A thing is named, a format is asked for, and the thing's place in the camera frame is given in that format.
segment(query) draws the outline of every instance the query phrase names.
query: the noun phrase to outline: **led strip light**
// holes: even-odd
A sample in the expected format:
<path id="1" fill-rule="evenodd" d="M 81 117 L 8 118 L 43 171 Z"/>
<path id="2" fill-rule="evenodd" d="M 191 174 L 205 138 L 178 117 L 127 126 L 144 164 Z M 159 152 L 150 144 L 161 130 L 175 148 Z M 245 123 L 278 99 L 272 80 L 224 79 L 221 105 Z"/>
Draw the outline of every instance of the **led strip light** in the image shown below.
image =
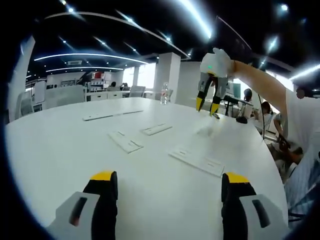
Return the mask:
<path id="1" fill-rule="evenodd" d="M 123 68 L 116 68 L 116 67 L 103 67 L 103 66 L 75 66 L 75 67 L 66 67 L 66 68 L 57 68 L 57 69 L 51 69 L 45 71 L 53 72 L 53 71 L 59 71 L 59 70 L 68 70 L 68 69 L 111 69 L 111 70 L 123 70 Z"/>
<path id="2" fill-rule="evenodd" d="M 106 55 L 106 54 L 98 54 L 98 53 L 65 53 L 65 54 L 56 54 L 56 55 L 39 57 L 39 58 L 35 59 L 34 61 L 39 61 L 39 60 L 48 59 L 48 58 L 55 58 L 55 57 L 63 57 L 63 56 L 98 56 L 98 57 L 108 57 L 108 58 L 115 58 L 115 59 L 124 59 L 124 60 L 129 60 L 129 61 L 133 61 L 133 62 L 137 62 L 137 63 L 148 64 L 145 61 L 140 61 L 140 60 L 133 59 L 133 58 L 123 57 L 123 56 Z"/>

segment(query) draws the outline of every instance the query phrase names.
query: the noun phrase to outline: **person sitting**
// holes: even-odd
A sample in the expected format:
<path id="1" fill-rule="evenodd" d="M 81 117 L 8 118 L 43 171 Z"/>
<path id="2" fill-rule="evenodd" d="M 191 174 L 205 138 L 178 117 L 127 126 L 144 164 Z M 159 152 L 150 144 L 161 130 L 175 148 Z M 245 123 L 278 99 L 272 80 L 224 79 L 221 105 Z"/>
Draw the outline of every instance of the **person sitting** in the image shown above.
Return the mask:
<path id="1" fill-rule="evenodd" d="M 252 91 L 250 88 L 244 90 L 244 100 L 248 103 L 252 103 Z M 252 110 L 252 106 L 244 104 L 241 108 L 241 116 L 244 116 L 246 119 L 249 119 L 251 117 Z"/>
<path id="2" fill-rule="evenodd" d="M 106 89 L 108 92 L 120 91 L 120 87 L 116 87 L 117 83 L 113 81 L 110 86 Z"/>
<path id="3" fill-rule="evenodd" d="M 287 172 L 292 163 L 299 164 L 303 157 L 303 150 L 289 136 L 288 120 L 281 113 L 273 119 L 274 126 L 279 133 L 276 142 L 267 144 L 267 147 L 275 161 L 283 182 L 286 182 Z"/>
<path id="4" fill-rule="evenodd" d="M 256 129 L 259 131 L 259 133 L 262 133 L 263 128 L 267 127 L 271 121 L 272 118 L 272 110 L 271 110 L 271 106 L 267 101 L 264 101 L 261 104 L 261 108 L 262 108 L 262 114 L 261 111 L 253 111 L 253 117 L 251 117 L 249 120 L 254 124 L 254 126 L 256 127 Z"/>

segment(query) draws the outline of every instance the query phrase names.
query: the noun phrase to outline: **white cabinet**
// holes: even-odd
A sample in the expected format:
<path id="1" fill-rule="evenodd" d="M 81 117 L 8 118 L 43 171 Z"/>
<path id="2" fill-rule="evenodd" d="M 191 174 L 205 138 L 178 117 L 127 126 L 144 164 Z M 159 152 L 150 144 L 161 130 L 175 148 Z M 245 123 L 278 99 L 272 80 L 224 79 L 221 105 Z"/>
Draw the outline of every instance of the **white cabinet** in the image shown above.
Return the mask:
<path id="1" fill-rule="evenodd" d="M 121 92 L 108 92 L 108 99 L 121 99 L 122 98 L 122 93 Z"/>
<path id="2" fill-rule="evenodd" d="M 108 99 L 108 94 L 106 94 L 106 92 L 91 95 L 91 101 L 99 101 L 99 100 L 106 100 L 106 99 Z"/>

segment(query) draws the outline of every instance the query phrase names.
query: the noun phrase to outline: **white pillar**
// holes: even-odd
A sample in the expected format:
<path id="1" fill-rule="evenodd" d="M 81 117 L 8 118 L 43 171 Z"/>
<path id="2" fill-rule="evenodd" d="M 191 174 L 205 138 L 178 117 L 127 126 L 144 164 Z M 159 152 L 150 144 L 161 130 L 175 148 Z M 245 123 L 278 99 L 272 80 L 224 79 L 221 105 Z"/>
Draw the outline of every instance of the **white pillar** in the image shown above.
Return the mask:
<path id="1" fill-rule="evenodd" d="M 137 85 L 138 85 L 138 77 L 139 77 L 139 67 L 136 66 L 136 67 L 134 68 L 132 86 L 137 86 Z"/>
<path id="2" fill-rule="evenodd" d="M 13 70 L 12 79 L 9 84 L 9 93 L 7 107 L 9 111 L 9 120 L 15 120 L 18 95 L 26 90 L 26 76 L 28 72 L 29 61 L 32 50 L 34 49 L 35 39 L 31 36 L 27 41 L 20 45 L 20 57 Z"/>
<path id="3" fill-rule="evenodd" d="M 169 89 L 173 90 L 171 96 L 172 103 L 176 103 L 180 64 L 181 57 L 173 52 L 169 52 L 159 55 L 159 62 L 156 66 L 153 90 L 159 93 L 164 83 L 168 83 Z"/>

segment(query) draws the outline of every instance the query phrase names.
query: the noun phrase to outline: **white plastic piece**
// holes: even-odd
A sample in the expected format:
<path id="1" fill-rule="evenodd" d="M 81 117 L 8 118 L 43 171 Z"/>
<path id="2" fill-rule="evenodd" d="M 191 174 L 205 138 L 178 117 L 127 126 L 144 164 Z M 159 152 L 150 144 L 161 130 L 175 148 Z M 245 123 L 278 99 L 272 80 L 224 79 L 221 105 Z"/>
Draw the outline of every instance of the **white plastic piece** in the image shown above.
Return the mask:
<path id="1" fill-rule="evenodd" d="M 127 111 L 117 111 L 114 113 L 97 113 L 97 114 L 92 114 L 90 116 L 85 116 L 83 118 L 84 121 L 90 121 L 90 120 L 96 120 L 96 119 L 103 119 L 103 118 L 109 118 L 109 117 L 115 117 L 115 116 L 120 116 L 124 114 L 134 114 L 134 113 L 139 113 L 143 112 L 143 110 L 127 110 Z"/>
<path id="2" fill-rule="evenodd" d="M 142 149 L 144 146 L 130 140 L 126 135 L 120 131 L 111 132 L 108 134 L 109 137 L 119 145 L 127 154 Z"/>
<path id="3" fill-rule="evenodd" d="M 144 134 L 151 136 L 160 132 L 163 132 L 167 129 L 172 128 L 172 126 L 166 124 L 166 123 L 162 123 L 156 126 L 152 126 L 152 127 L 148 127 L 146 129 L 141 130 L 141 132 L 143 132 Z"/>
<path id="4" fill-rule="evenodd" d="M 198 156 L 183 147 L 175 148 L 169 152 L 169 155 L 219 178 L 221 178 L 225 167 L 218 161 Z"/>

